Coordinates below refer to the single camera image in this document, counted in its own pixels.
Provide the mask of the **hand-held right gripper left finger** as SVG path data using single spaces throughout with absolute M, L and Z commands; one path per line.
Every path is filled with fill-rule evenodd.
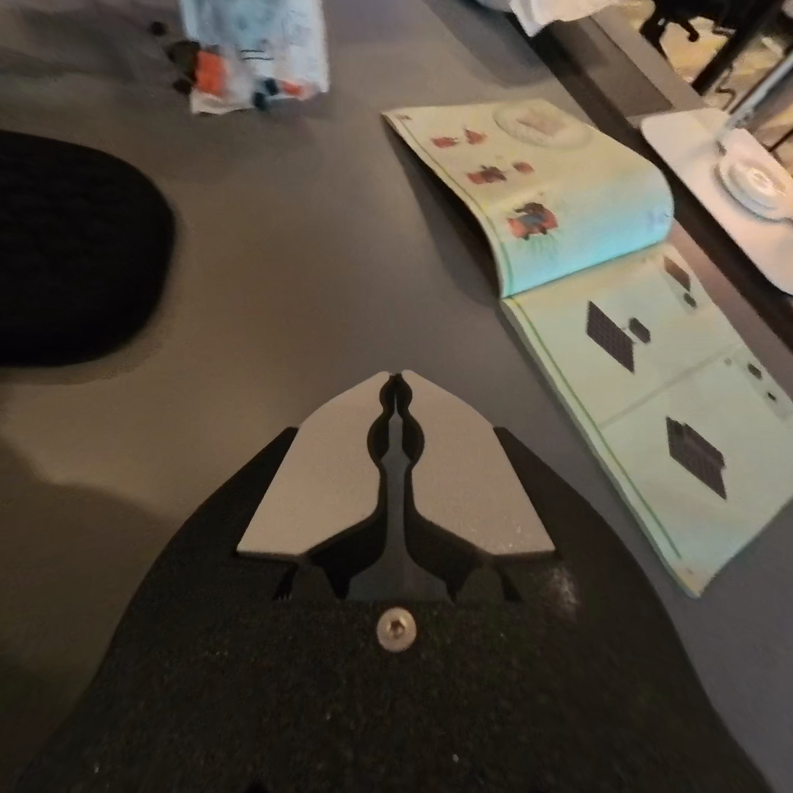
M 375 440 L 391 374 L 380 371 L 333 397 L 299 426 L 239 541 L 249 558 L 303 560 L 374 517 L 382 452 Z

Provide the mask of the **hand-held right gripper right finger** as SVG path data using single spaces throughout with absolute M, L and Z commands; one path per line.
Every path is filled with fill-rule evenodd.
M 412 370 L 401 373 L 412 505 L 424 521 L 487 558 L 529 558 L 555 546 L 480 412 Z

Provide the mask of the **white instruction booklet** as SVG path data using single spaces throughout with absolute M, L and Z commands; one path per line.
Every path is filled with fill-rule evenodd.
M 541 98 L 382 117 L 480 224 L 507 319 L 699 598 L 791 503 L 791 399 L 669 241 L 665 177 Z

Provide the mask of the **white plastic parts bag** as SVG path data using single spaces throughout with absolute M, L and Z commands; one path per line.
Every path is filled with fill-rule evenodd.
M 197 116 L 268 110 L 306 102 L 330 90 L 328 38 L 319 1 L 181 1 L 187 40 L 223 56 L 223 98 L 199 93 L 194 72 L 188 92 Z

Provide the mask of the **white paper bag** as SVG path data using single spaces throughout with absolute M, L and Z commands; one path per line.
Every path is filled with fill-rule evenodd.
M 476 1 L 492 11 L 513 14 L 522 31 L 531 37 L 538 35 L 554 22 L 574 22 L 595 14 L 623 1 Z

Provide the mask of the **black office chair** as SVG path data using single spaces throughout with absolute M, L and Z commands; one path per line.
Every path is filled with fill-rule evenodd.
M 747 13 L 746 2 L 739 1 L 653 1 L 653 12 L 641 24 L 639 34 L 666 58 L 661 40 L 669 25 L 678 25 L 695 43 L 699 33 L 691 22 L 697 17 L 713 22 L 717 32 L 730 33 L 738 29 Z

